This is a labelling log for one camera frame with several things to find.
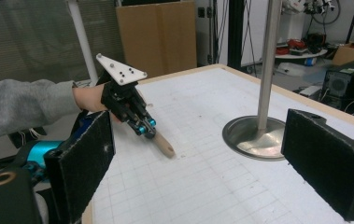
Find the cardboard box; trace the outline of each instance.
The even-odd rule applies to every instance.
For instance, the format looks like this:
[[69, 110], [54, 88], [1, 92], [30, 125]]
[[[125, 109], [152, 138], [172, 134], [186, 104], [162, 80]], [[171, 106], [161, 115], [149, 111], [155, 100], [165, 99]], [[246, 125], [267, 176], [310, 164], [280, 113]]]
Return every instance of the cardboard box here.
[[194, 2], [116, 8], [126, 62], [158, 77], [197, 67]]
[[332, 63], [334, 65], [342, 65], [354, 61], [354, 48], [351, 44], [339, 47], [333, 57]]

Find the computer equipment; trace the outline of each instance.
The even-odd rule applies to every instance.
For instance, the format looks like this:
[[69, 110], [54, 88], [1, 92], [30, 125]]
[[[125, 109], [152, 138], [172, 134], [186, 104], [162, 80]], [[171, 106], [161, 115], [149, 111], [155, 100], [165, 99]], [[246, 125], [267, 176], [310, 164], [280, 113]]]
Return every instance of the computer equipment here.
[[354, 61], [326, 72], [319, 101], [349, 114], [354, 113]]

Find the metal base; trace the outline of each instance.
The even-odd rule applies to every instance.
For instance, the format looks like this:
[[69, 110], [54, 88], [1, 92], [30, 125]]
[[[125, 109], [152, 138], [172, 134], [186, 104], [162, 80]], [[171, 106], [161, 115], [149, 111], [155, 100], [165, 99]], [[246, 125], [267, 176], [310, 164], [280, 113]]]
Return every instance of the metal base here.
[[285, 123], [267, 119], [267, 128], [258, 129], [258, 117], [247, 116], [229, 121], [223, 128], [223, 140], [234, 151], [256, 160], [280, 161]]

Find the person's arm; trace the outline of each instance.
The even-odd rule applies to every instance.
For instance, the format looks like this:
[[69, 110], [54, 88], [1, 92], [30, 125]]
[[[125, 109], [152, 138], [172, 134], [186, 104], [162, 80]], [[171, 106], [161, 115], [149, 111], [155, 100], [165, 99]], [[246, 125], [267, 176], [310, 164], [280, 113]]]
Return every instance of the person's arm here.
[[0, 136], [51, 124], [81, 109], [106, 110], [101, 104], [102, 85], [72, 87], [72, 81], [57, 84], [48, 80], [0, 81]]

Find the grid surface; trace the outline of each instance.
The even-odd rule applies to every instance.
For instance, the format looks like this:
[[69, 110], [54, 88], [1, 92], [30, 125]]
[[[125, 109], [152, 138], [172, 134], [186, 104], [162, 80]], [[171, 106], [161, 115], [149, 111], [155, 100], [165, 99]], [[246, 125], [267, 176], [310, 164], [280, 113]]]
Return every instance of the grid surface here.
[[[116, 155], [93, 197], [93, 223], [345, 223], [287, 161], [252, 160], [223, 142], [227, 122], [257, 114], [259, 85], [212, 69], [137, 88], [176, 156], [114, 124]], [[277, 93], [269, 117], [285, 120], [290, 107], [354, 138], [354, 126]]]

